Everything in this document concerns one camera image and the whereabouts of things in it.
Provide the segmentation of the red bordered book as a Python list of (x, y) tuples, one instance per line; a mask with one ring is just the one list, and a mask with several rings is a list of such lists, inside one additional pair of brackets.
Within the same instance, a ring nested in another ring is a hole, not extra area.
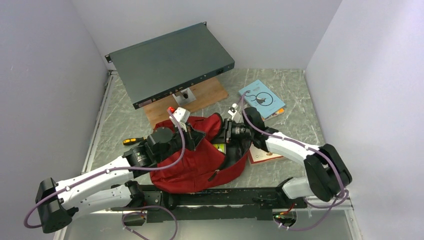
[(270, 161), (283, 160), (285, 157), (277, 153), (266, 152), (251, 144), (248, 151), (248, 160), (251, 165), (262, 164)]

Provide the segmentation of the red student backpack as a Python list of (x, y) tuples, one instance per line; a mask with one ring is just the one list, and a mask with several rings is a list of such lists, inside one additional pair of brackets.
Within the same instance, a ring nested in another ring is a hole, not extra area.
[(171, 194), (200, 192), (227, 184), (238, 178), (245, 169), (250, 139), (231, 139), (225, 153), (212, 141), (223, 132), (223, 119), (219, 113), (209, 117), (190, 116), (188, 123), (205, 133), (205, 138), (194, 151), (185, 150), (176, 165), (149, 173), (151, 182)]

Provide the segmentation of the light blue book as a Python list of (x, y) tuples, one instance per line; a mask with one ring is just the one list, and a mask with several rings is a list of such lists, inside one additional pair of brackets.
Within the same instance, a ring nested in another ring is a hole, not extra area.
[(244, 102), (256, 108), (262, 118), (267, 118), (286, 105), (259, 79), (241, 88), (238, 93), (241, 96), (244, 94)]

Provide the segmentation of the green illustrated book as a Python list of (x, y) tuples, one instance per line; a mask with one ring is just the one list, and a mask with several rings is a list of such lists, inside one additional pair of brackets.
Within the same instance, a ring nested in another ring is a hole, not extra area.
[(226, 144), (225, 143), (214, 143), (213, 146), (221, 153), (226, 154)]

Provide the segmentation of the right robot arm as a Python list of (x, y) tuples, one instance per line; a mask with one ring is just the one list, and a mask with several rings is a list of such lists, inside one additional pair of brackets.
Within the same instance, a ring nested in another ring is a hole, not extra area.
[(283, 156), (304, 167), (303, 177), (292, 177), (278, 185), (275, 200), (280, 207), (287, 208), (295, 199), (310, 196), (323, 202), (349, 196), (347, 186), (353, 178), (333, 145), (301, 142), (265, 126), (256, 108), (237, 108), (235, 103), (228, 110), (231, 119), (225, 140), (249, 140), (256, 149)]

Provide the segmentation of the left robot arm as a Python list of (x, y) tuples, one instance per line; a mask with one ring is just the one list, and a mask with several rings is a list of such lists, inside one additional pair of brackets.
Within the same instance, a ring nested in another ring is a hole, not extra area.
[(135, 178), (174, 167), (206, 137), (189, 123), (174, 126), (157, 128), (122, 156), (95, 170), (58, 182), (51, 177), (41, 181), (35, 198), (38, 227), (49, 234), (106, 208), (139, 209), (144, 194)]

